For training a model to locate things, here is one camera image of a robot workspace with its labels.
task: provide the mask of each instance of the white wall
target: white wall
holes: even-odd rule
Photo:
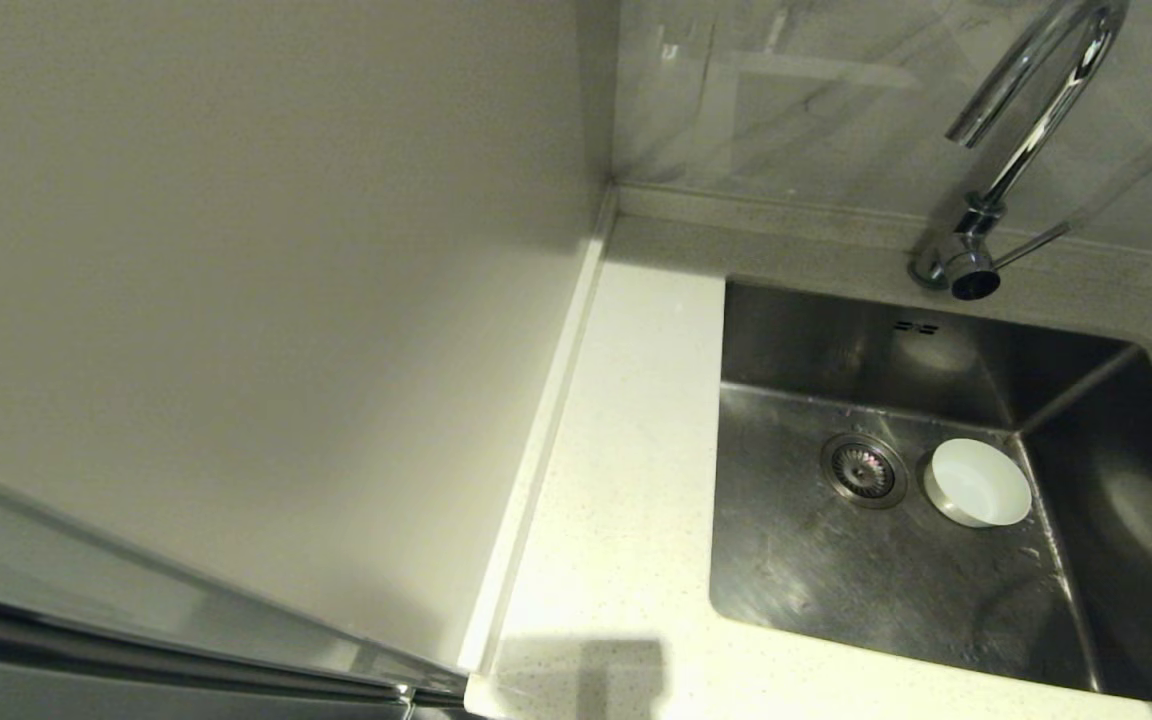
[[[943,132],[1051,1],[626,0],[617,177],[954,223],[1056,78],[975,151]],[[1084,240],[1152,252],[1152,0],[1132,3],[1009,205],[1005,228],[1068,218]]]
[[[0,3],[0,482],[454,661],[607,173],[576,5]]]

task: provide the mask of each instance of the refrigerator door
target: refrigerator door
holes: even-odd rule
[[[0,717],[26,720],[403,720],[402,703],[329,700],[41,670],[0,661]]]
[[[340,632],[0,488],[0,607],[209,659],[402,687],[454,705],[457,670]]]
[[[412,712],[412,720],[483,720],[483,717],[467,710],[417,707]]]

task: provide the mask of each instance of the sink overflow slot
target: sink overflow slot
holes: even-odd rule
[[[892,328],[900,332],[916,331],[919,334],[935,334],[941,325],[927,325],[923,323],[910,323],[909,320],[896,320]]]

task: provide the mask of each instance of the faucet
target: faucet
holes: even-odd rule
[[[1033,127],[998,177],[984,192],[967,195],[968,210],[954,232],[919,252],[909,264],[914,281],[931,290],[948,290],[957,300],[982,300],[998,290],[1001,279],[998,271],[1023,256],[1047,245],[1070,230],[1060,223],[1041,236],[995,260],[986,247],[986,237],[1007,211],[1007,194],[1016,179],[1034,160],[1052,132],[1073,108],[1087,88],[1097,68],[1111,51],[1111,45],[1123,28],[1130,0],[1056,0],[1029,24],[1025,32],[1007,50],[1002,60],[975,92],[963,113],[955,120],[945,137],[965,147],[975,147],[1010,104],[1016,92],[1034,76],[1039,65],[1052,55],[1075,29],[1083,28],[1078,54],[1074,56],[1064,83],[1047,100],[1046,108],[1034,120]]]

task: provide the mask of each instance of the faucet handle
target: faucet handle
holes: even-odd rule
[[[1048,242],[1064,236],[1064,234],[1069,233],[1071,229],[1073,228],[1070,227],[1068,220],[1062,220],[1062,222],[1053,225],[1051,229],[1038,234],[1038,236],[1024,243],[1024,245],[1018,247],[1018,249],[1011,250],[1002,256],[1002,258],[994,260],[993,268],[1003,270],[1007,265],[1024,258],[1025,255],[1030,255],[1030,252],[1033,252],[1034,250],[1038,250],[1039,247],[1047,245]]]

